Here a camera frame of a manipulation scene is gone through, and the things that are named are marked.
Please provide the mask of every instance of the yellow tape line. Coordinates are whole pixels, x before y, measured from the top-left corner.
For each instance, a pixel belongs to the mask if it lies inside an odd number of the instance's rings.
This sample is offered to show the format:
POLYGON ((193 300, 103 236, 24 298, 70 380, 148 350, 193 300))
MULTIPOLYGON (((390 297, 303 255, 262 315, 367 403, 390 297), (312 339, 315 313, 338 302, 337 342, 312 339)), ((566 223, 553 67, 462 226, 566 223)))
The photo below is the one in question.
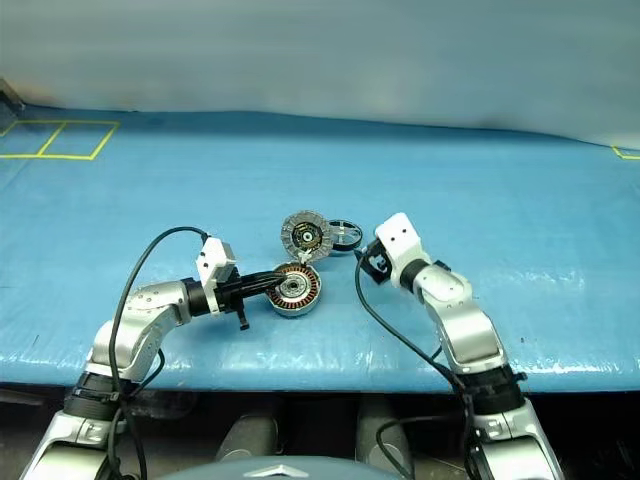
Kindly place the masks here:
POLYGON ((58 159, 58 160, 94 160, 100 151, 107 144, 109 139, 113 136, 115 131, 120 126, 120 122, 116 121, 108 121, 108 120, 16 120, 11 125, 9 125, 4 132, 0 132, 0 137, 4 137, 7 133, 9 133, 16 125, 27 124, 27 125, 50 125, 50 124, 60 124, 58 128, 49 136, 46 142, 38 149, 36 153, 9 153, 9 154, 0 154, 0 158, 47 158, 47 159, 58 159), (109 131, 102 137, 100 143, 93 149, 93 151, 89 155, 62 155, 62 154, 49 154, 45 153, 47 148, 51 146, 53 141, 60 135, 62 130, 67 125, 111 125, 109 131))
POLYGON ((615 145, 611 145, 611 149, 613 150, 613 153, 618 155, 623 160, 640 160, 640 155, 630 155, 628 153, 624 153, 615 145))

